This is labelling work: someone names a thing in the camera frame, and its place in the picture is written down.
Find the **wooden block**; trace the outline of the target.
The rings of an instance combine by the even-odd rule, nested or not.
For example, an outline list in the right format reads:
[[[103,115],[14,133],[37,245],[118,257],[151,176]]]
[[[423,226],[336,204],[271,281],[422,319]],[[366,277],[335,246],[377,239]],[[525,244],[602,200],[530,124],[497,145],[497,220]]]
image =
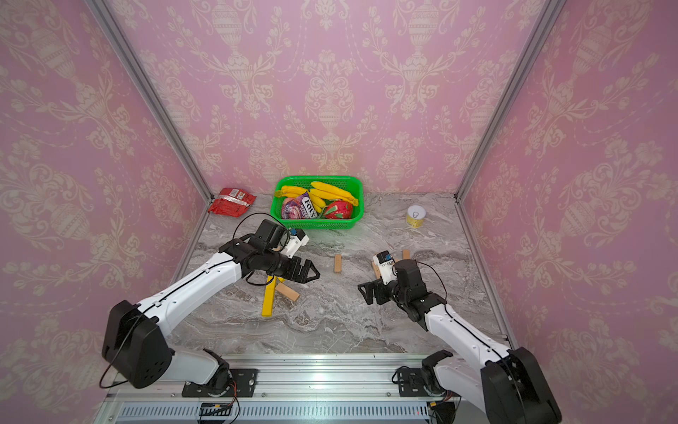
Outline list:
[[[275,290],[292,302],[296,302],[300,297],[297,291],[294,291],[284,283],[278,283]]]

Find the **wooden block one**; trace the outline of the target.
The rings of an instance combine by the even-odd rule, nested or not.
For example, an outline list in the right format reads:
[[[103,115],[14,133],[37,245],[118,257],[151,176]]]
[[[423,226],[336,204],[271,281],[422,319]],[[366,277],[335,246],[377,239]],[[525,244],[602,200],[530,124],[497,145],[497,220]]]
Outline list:
[[[334,272],[337,274],[341,274],[342,270],[343,270],[343,258],[340,254],[336,254],[334,260]]]

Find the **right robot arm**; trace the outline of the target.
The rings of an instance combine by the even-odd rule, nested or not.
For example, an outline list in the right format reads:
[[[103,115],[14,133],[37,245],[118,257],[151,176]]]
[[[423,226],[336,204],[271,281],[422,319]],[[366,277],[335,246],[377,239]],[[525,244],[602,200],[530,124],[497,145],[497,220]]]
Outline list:
[[[420,262],[376,254],[379,277],[360,284],[368,305],[393,302],[448,347],[422,360],[420,373],[434,394],[454,392],[491,423],[560,423],[563,414],[536,357],[505,346],[462,318],[445,298],[427,289]]]

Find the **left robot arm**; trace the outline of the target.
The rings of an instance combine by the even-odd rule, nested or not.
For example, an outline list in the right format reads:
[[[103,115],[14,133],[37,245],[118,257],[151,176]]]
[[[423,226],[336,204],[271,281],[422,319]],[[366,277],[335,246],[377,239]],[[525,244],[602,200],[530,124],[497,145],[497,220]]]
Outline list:
[[[197,270],[144,300],[123,300],[109,312],[102,358],[136,389],[185,382],[210,397],[230,396],[237,384],[230,364],[209,349],[172,348],[167,337],[195,309],[257,271],[306,284],[320,277],[297,252],[309,242],[301,229],[265,219],[256,232],[234,237]]]

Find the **wooden block right three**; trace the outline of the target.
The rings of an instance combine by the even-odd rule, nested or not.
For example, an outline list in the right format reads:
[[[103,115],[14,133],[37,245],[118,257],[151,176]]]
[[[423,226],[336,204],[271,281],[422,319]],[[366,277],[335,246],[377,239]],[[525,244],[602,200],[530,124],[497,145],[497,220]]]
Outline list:
[[[377,265],[375,265],[374,263],[372,263],[372,267],[373,267],[376,279],[381,279],[381,272],[379,270],[379,267]]]

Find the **purple snack packet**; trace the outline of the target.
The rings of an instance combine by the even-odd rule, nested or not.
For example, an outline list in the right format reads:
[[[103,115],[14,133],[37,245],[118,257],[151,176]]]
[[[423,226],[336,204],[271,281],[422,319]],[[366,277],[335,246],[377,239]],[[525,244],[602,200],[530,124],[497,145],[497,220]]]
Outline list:
[[[316,219],[319,217],[308,193],[287,198],[281,208],[281,217],[286,220]]]

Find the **red dragon fruit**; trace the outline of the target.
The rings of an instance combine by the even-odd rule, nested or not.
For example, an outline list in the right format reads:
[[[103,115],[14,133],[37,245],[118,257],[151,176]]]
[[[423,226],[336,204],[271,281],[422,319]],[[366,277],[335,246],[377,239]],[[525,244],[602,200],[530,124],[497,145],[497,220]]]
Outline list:
[[[354,206],[349,201],[333,201],[322,213],[324,219],[346,220],[351,219]]]

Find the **banana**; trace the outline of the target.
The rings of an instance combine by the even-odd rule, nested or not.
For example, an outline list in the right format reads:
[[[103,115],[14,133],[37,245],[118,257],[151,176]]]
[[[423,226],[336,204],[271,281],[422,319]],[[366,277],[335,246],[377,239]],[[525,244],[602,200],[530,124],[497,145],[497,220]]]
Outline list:
[[[309,199],[317,213],[321,214],[325,210],[327,203],[323,201],[323,199],[321,199],[319,196],[311,194],[308,189],[305,189],[303,187],[295,187],[294,185],[285,185],[275,191],[275,198],[297,198],[302,194],[307,194],[309,196]]]
[[[325,201],[346,201],[354,207],[359,205],[359,200],[342,188],[320,181],[313,181],[311,187],[309,193]]]

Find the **left banana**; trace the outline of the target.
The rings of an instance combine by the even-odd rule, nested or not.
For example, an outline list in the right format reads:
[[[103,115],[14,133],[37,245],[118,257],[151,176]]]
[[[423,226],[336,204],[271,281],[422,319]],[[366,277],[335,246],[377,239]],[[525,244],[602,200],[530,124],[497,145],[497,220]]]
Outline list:
[[[309,199],[317,213],[321,214],[325,210],[327,203],[323,201],[323,199],[321,199],[319,196],[311,194],[308,189],[305,189],[303,187],[295,187],[294,185],[285,185],[275,191],[275,198],[297,198],[302,194],[307,194],[309,196]]]

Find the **red snack bag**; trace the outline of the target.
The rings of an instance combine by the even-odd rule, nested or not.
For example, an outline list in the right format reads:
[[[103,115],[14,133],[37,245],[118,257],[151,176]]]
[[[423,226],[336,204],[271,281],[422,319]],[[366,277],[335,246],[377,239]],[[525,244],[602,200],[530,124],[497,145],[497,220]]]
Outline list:
[[[243,189],[225,187],[215,196],[208,212],[226,217],[241,217],[250,210],[256,199],[255,195]]]

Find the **green plastic basket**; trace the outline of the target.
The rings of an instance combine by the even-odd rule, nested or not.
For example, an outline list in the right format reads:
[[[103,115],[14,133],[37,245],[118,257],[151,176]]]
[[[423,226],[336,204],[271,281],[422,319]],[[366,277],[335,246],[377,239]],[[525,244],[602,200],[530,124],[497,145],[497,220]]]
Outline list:
[[[319,214],[319,217],[316,219],[298,219],[298,220],[286,220],[281,217],[281,208],[284,204],[284,201],[287,198],[275,198],[271,206],[270,214],[279,219],[282,223],[287,226],[294,228],[302,229],[334,229],[334,230],[348,230],[353,228],[356,223],[362,219],[365,213],[365,196],[364,196],[364,187],[360,179],[352,176],[291,176],[282,178],[276,185],[275,190],[280,189],[285,186],[295,186],[303,187],[310,191],[311,183],[313,181],[320,181],[323,183],[330,184],[335,187],[342,188],[350,192],[359,200],[359,205],[354,207],[351,219],[346,220],[331,220],[324,219],[322,213]],[[333,201],[325,201],[327,206]]]

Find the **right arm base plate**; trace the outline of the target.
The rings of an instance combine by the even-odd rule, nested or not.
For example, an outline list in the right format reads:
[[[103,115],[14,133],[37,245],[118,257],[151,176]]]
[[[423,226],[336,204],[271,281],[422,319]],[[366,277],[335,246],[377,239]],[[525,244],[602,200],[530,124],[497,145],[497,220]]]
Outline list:
[[[443,401],[456,397],[453,390],[445,390],[434,381],[434,376],[426,369],[412,369],[402,366],[395,370],[391,382],[398,388],[401,398],[433,397]]]

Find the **left frame post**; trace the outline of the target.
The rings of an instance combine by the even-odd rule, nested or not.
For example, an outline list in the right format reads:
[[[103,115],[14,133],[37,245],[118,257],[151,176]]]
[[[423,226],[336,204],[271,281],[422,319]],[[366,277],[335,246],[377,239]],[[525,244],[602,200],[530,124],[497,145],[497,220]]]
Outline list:
[[[112,8],[109,7],[106,1],[85,0],[84,3],[88,6],[90,12],[92,12],[114,51],[116,51],[118,58],[123,67],[125,67],[132,83],[136,86],[163,135],[166,137],[167,141],[169,141],[179,162],[184,166],[192,183],[197,187],[201,197],[207,203],[210,203],[214,196],[206,179],[192,158],[189,149],[185,146],[178,127],[172,120],[169,111],[162,104],[159,92],[155,89],[154,84],[145,71],[141,58],[132,47],[132,44],[124,34],[121,26],[118,25]]]

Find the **frame post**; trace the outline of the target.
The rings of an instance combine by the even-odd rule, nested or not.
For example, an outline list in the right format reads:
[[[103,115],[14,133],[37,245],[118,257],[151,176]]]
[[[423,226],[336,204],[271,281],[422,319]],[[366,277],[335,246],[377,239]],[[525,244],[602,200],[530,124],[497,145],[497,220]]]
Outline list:
[[[124,34],[121,26],[118,25],[112,8],[109,7],[106,1],[85,0],[84,3],[88,6],[90,12],[92,12],[114,51],[116,51],[118,58],[123,67],[125,67],[132,83],[136,86],[163,135],[166,137],[167,141],[169,141],[179,162],[184,166],[192,183],[197,187],[201,197],[207,203],[210,203],[214,196],[206,179],[192,158],[189,149],[185,146],[178,127],[172,120],[169,111],[162,104],[159,92],[155,89],[154,84],[145,71],[141,58],[132,47],[132,44]]]
[[[467,171],[464,173],[456,193],[458,204],[461,204],[470,193],[471,186],[492,147],[494,139],[499,134],[508,114],[510,114],[510,110],[517,100],[537,56],[540,54],[540,51],[565,4],[565,0],[545,1],[535,26],[527,39],[526,45],[518,56],[516,67],[510,75],[507,86],[504,88],[499,102],[488,122],[487,129],[483,132],[476,151],[471,157]]]

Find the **right frame post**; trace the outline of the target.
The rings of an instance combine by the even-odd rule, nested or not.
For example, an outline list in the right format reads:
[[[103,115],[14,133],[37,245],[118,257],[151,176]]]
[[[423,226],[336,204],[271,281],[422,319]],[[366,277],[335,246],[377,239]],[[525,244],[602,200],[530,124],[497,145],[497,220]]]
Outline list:
[[[488,122],[487,129],[483,132],[476,151],[471,157],[467,171],[464,173],[456,193],[458,204],[461,204],[470,193],[471,186],[492,147],[494,139],[499,134],[508,114],[510,114],[510,110],[517,100],[537,56],[540,54],[540,51],[565,4],[565,0],[545,1],[535,26],[527,39],[526,45],[518,56],[516,67],[510,75],[507,86],[504,88],[499,102]]]

